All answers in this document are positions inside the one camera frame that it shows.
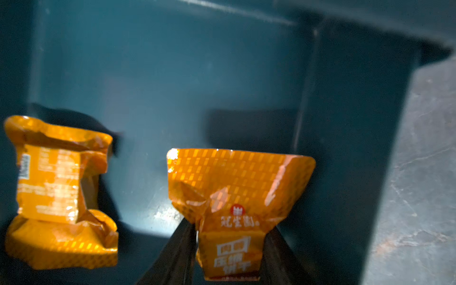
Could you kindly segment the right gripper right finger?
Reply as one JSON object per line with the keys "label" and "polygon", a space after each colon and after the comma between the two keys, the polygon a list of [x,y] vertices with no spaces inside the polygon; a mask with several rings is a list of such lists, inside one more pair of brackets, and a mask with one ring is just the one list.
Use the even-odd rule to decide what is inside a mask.
{"label": "right gripper right finger", "polygon": [[277,227],[266,234],[260,267],[263,285],[313,285]]}

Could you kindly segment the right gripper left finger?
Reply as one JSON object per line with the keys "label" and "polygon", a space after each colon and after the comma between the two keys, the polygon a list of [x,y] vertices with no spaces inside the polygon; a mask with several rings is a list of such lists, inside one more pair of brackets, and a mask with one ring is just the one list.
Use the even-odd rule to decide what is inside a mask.
{"label": "right gripper left finger", "polygon": [[195,225],[183,219],[138,285],[190,285],[197,251]]}

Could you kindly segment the orange cookie packet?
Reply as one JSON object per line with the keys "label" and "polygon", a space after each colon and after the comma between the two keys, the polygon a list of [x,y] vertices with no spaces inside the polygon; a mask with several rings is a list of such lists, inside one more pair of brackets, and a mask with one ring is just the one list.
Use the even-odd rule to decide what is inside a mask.
{"label": "orange cookie packet", "polygon": [[4,128],[19,167],[7,254],[36,270],[117,265],[118,227],[97,201],[112,137],[28,116],[7,118]]}
{"label": "orange cookie packet", "polygon": [[315,159],[212,148],[167,152],[169,199],[198,234],[208,281],[257,281],[266,235],[304,193]]}

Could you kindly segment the teal three-drawer cabinet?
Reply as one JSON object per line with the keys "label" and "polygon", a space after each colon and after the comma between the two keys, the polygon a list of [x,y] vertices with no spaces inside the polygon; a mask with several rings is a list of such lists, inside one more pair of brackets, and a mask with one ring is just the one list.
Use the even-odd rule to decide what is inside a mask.
{"label": "teal three-drawer cabinet", "polygon": [[114,268],[4,285],[133,285],[182,220],[171,148],[313,157],[282,238],[317,285],[456,282],[454,1],[2,1],[1,118],[114,138]]}

